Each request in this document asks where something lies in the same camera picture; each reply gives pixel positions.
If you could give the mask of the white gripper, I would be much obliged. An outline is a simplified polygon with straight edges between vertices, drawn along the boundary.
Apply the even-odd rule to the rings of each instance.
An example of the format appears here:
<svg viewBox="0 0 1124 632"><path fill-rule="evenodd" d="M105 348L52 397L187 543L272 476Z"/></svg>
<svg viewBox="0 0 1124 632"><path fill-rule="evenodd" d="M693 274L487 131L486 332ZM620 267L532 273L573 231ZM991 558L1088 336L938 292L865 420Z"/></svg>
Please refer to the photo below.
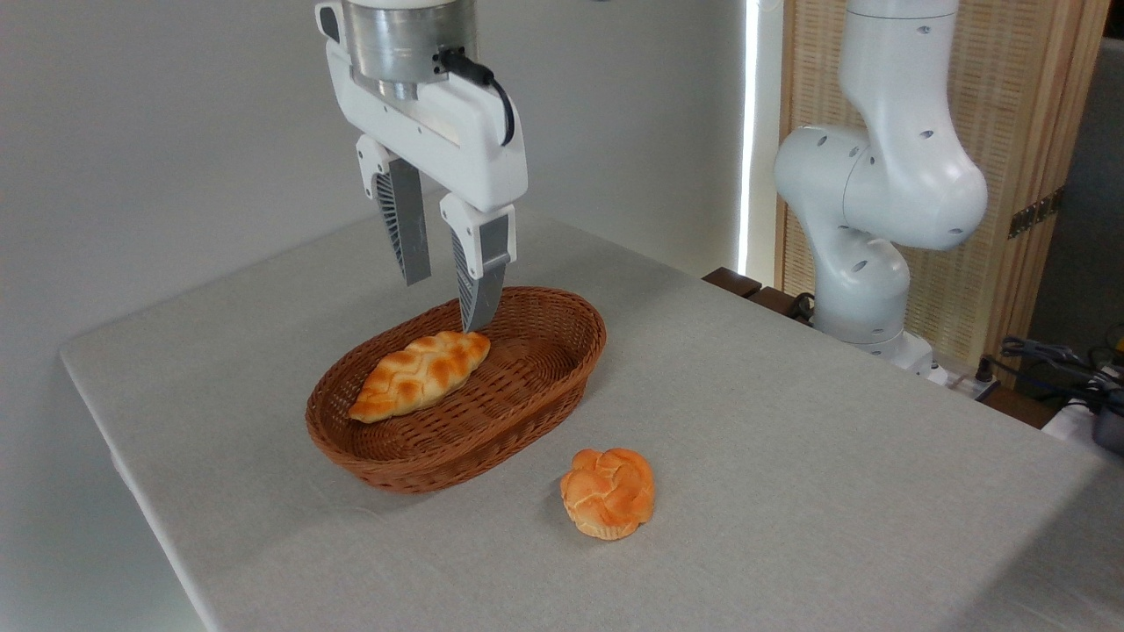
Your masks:
<svg viewBox="0 0 1124 632"><path fill-rule="evenodd" d="M443 197L439 211L452 233L462 328L482 329L516 261L508 204L526 193L529 172L522 128L507 121L514 109L446 64L456 53L477 56L475 4L329 1L314 8L314 19L342 115L363 133L355 144L363 189L405 283L432 276L425 173L457 195Z"/></svg>

